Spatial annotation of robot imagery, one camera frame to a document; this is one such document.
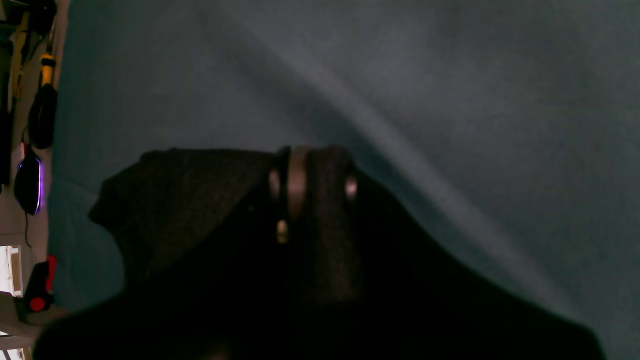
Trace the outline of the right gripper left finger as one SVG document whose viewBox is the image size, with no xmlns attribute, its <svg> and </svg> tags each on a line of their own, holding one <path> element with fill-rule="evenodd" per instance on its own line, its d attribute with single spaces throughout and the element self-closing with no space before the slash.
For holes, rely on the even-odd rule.
<svg viewBox="0 0 640 360">
<path fill-rule="evenodd" d="M 291 152 L 290 146 L 279 149 L 275 153 L 268 174 L 270 198 L 276 208 L 276 241 L 279 245 L 287 244 L 289 239 L 288 178 Z"/>
</svg>

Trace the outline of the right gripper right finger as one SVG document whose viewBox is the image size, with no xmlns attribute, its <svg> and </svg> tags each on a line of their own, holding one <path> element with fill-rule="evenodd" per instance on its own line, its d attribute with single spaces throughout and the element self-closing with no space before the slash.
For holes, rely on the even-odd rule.
<svg viewBox="0 0 640 360">
<path fill-rule="evenodd" d="M 361 295 L 361 260 L 354 234 L 354 198 L 347 182 L 354 162 L 339 146 L 307 155 L 310 258 L 315 301 L 354 301 Z"/>
</svg>

